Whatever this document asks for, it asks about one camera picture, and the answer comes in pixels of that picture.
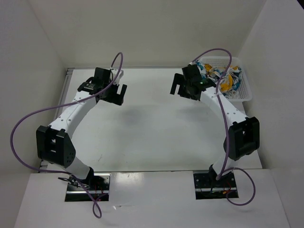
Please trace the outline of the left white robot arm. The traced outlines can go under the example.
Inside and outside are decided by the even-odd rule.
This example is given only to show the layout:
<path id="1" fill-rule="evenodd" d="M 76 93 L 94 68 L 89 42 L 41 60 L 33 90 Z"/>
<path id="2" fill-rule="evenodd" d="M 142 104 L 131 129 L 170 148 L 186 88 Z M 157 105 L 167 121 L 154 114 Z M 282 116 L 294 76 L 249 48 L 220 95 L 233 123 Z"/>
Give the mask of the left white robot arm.
<path id="1" fill-rule="evenodd" d="M 61 167 L 69 173 L 69 181 L 78 180 L 78 185 L 85 190 L 101 185 L 104 180 L 95 176 L 93 168 L 77 158 L 71 139 L 83 118 L 100 100 L 123 104 L 127 85 L 122 85 L 121 92 L 117 92 L 123 75 L 123 70 L 97 67 L 94 76 L 77 89 L 73 105 L 48 126 L 40 126 L 36 130 L 38 157 Z"/>

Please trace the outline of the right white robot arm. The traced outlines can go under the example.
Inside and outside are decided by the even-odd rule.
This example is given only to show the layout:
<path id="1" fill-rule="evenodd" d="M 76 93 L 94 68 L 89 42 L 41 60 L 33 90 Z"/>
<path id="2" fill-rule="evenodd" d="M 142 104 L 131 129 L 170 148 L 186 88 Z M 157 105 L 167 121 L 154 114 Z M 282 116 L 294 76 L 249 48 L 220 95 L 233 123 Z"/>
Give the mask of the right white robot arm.
<path id="1" fill-rule="evenodd" d="M 260 146 L 260 127 L 256 117 L 249 118 L 239 111 L 209 78 L 203 78 L 196 65 L 182 68 L 173 78 L 170 94 L 178 94 L 204 103 L 224 122 L 226 137 L 223 142 L 224 154 L 209 167 L 208 180 L 220 186 L 232 172 L 236 163 L 252 154 Z"/>

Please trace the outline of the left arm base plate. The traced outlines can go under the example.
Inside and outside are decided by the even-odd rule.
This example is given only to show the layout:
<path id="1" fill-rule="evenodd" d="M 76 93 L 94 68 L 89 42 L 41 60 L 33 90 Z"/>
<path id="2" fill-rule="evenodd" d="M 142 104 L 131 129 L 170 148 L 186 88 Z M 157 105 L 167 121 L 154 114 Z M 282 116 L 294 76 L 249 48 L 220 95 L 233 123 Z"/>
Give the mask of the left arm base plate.
<path id="1" fill-rule="evenodd" d="M 95 173 L 95 178 L 97 179 L 97 183 L 92 186 L 84 184 L 85 189 L 89 191 L 89 193 L 96 201 L 108 201 L 111 174 L 97 172 Z M 67 182 L 65 202 L 91 201 L 87 192 L 81 187 L 78 182 L 75 181 L 75 179 L 72 177 L 69 177 L 68 179 L 58 179 Z"/>

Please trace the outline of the colourful printed shorts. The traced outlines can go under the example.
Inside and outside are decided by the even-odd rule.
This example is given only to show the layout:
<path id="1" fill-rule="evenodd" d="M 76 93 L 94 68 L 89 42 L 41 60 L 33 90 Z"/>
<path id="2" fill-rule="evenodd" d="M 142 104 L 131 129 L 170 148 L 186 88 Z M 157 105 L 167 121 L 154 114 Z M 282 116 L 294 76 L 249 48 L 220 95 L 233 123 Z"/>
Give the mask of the colourful printed shorts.
<path id="1" fill-rule="evenodd" d="M 223 67 L 212 66 L 208 63 L 204 63 L 202 61 L 202 58 L 196 60 L 195 64 L 198 66 L 202 77 L 211 79 L 216 85 L 227 67 L 227 64 L 224 64 Z M 221 93 L 227 99 L 240 98 L 238 89 L 242 82 L 242 78 L 243 70 L 241 69 L 241 67 L 230 65 L 226 74 L 223 76 L 219 84 Z"/>

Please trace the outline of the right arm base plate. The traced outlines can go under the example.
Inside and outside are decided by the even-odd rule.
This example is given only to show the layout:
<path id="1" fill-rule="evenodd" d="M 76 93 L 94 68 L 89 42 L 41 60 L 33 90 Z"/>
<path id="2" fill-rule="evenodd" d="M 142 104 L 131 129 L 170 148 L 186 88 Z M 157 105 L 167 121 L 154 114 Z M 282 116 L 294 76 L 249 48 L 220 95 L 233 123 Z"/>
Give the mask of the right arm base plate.
<path id="1" fill-rule="evenodd" d="M 233 173 L 229 173 L 224 179 L 213 183 L 206 171 L 194 172 L 194 187 L 196 200 L 238 198 L 237 185 Z"/>

